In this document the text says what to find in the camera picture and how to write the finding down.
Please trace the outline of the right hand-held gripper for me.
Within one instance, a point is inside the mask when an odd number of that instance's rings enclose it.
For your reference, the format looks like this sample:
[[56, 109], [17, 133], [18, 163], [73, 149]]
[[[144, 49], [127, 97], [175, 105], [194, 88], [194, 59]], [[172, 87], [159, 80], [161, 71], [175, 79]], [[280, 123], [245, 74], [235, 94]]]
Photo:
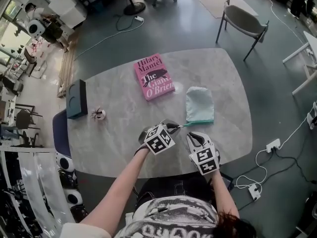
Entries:
[[186, 140], [191, 153], [189, 158], [201, 175], [204, 176], [219, 169], [219, 155], [207, 134], [192, 131], [186, 135]]

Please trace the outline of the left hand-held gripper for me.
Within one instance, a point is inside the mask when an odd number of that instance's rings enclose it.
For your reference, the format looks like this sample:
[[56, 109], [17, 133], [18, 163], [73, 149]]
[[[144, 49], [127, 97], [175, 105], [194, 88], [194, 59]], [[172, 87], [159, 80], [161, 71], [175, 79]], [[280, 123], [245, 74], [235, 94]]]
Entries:
[[181, 127], [175, 123], [158, 124], [144, 129], [139, 136], [139, 143], [158, 155], [175, 145], [170, 134], [178, 134]]

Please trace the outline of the light teal cloth pouch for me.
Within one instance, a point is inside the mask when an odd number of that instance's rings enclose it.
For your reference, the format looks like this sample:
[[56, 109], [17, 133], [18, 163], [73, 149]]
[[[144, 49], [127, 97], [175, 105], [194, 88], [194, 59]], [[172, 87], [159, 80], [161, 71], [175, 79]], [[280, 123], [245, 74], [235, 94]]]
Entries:
[[184, 127], [213, 123], [214, 103], [211, 90], [192, 86], [186, 92], [186, 123]]

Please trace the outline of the person's left forearm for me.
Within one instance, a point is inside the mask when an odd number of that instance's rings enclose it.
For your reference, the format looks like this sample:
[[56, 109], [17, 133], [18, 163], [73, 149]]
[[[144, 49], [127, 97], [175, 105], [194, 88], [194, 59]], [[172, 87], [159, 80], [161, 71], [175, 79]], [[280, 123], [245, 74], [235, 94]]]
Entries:
[[147, 148], [136, 152], [105, 197], [81, 222], [82, 224], [99, 227], [108, 233], [115, 231], [148, 153]]

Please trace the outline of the person's right forearm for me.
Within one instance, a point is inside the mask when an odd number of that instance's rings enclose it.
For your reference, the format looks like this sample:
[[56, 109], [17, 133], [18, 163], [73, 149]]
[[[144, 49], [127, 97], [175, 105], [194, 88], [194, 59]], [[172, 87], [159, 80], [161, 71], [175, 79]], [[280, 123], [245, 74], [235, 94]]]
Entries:
[[211, 185], [215, 194], [217, 212], [240, 218], [236, 204], [227, 189], [219, 170], [211, 173]]

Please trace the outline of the pink book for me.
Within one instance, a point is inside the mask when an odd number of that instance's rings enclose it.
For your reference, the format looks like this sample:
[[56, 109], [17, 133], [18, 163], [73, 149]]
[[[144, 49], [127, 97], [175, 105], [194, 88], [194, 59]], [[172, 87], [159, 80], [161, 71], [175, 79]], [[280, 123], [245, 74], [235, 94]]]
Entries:
[[147, 101], [175, 91], [174, 83], [160, 54], [156, 53], [133, 64]]

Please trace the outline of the dark blue box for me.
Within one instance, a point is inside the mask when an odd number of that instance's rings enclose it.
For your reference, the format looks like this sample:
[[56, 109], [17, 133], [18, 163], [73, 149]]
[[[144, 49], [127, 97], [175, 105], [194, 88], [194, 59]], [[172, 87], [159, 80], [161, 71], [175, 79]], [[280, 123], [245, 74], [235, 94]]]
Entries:
[[85, 81], [76, 80], [67, 88], [66, 114], [68, 119], [77, 119], [88, 114]]

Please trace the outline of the white black round robot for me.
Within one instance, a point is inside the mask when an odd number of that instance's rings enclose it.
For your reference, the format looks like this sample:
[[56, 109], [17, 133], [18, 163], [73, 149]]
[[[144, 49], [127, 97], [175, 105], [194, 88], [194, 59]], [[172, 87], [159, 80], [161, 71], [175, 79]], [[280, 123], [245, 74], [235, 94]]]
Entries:
[[81, 193], [76, 189], [64, 189], [66, 200], [74, 205], [83, 204]]
[[66, 171], [66, 172], [70, 172], [70, 173], [75, 171], [74, 164], [73, 164], [73, 161], [71, 158], [69, 158], [69, 157], [67, 157], [59, 152], [56, 152], [55, 159], [56, 159], [57, 165], [62, 170]]

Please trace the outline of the blue chair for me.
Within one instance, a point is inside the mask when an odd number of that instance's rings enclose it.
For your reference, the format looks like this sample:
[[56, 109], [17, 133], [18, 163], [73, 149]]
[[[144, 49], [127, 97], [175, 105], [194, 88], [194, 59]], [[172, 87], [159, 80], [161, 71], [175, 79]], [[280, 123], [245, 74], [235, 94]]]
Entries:
[[66, 109], [53, 117], [53, 140], [57, 152], [71, 158]]

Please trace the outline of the wooden pallet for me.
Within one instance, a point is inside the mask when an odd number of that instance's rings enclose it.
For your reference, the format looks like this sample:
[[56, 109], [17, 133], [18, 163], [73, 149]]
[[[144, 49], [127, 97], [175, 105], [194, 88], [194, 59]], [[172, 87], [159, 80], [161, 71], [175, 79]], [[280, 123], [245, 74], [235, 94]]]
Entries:
[[70, 46], [68, 47], [68, 52], [63, 54], [61, 70], [58, 76], [58, 98], [63, 98], [66, 96], [66, 89], [72, 81], [75, 49], [77, 47], [79, 35], [80, 33], [78, 29], [72, 35], [70, 35]]

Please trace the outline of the black standing fan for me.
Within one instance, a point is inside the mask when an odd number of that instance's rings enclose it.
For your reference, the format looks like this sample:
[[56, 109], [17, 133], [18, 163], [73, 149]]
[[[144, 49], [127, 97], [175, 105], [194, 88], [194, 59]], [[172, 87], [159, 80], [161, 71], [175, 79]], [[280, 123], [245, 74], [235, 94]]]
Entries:
[[125, 15], [136, 15], [146, 9], [146, 5], [143, 2], [133, 2], [129, 0], [129, 4], [124, 8], [123, 13]]

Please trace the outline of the grey armless chair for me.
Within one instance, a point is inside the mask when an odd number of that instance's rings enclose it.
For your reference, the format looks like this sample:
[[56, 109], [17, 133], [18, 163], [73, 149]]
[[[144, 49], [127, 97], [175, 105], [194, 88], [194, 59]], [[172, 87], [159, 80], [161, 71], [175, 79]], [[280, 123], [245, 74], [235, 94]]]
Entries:
[[227, 29], [227, 24], [229, 23], [236, 30], [249, 37], [252, 37], [255, 40], [250, 50], [243, 59], [243, 61], [245, 61], [256, 46], [256, 44], [258, 42], [262, 43], [264, 41], [264, 36], [268, 31], [269, 20], [266, 24], [262, 25], [255, 16], [251, 15], [240, 7], [230, 5], [230, 0], [226, 0], [224, 4], [220, 27], [215, 41], [216, 44], [218, 43], [223, 23], [225, 30]]

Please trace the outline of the white table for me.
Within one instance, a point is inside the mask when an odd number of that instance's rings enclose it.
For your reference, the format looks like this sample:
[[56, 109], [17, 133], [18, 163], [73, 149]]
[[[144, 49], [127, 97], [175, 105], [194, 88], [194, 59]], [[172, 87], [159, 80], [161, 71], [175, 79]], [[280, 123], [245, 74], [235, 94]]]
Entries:
[[299, 56], [303, 61], [302, 68], [304, 70], [306, 80], [292, 92], [293, 96], [307, 87], [313, 80], [317, 79], [317, 38], [307, 31], [303, 31], [303, 33], [306, 42], [287, 58], [282, 60], [282, 63], [286, 64], [293, 58]]

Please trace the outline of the translucent plastic cover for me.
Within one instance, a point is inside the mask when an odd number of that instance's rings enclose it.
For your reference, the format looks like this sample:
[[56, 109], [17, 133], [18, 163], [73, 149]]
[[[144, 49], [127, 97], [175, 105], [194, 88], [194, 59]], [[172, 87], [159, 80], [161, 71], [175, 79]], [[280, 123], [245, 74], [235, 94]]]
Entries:
[[73, 223], [60, 182], [55, 152], [19, 152], [26, 194], [45, 238], [59, 238], [62, 226]]

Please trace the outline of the white cabinet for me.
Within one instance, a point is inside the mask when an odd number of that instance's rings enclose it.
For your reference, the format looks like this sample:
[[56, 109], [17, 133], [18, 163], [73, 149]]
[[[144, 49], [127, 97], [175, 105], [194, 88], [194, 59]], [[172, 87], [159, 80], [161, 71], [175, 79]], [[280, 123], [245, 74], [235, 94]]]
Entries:
[[79, 0], [52, 0], [49, 8], [71, 29], [87, 18], [87, 10]]

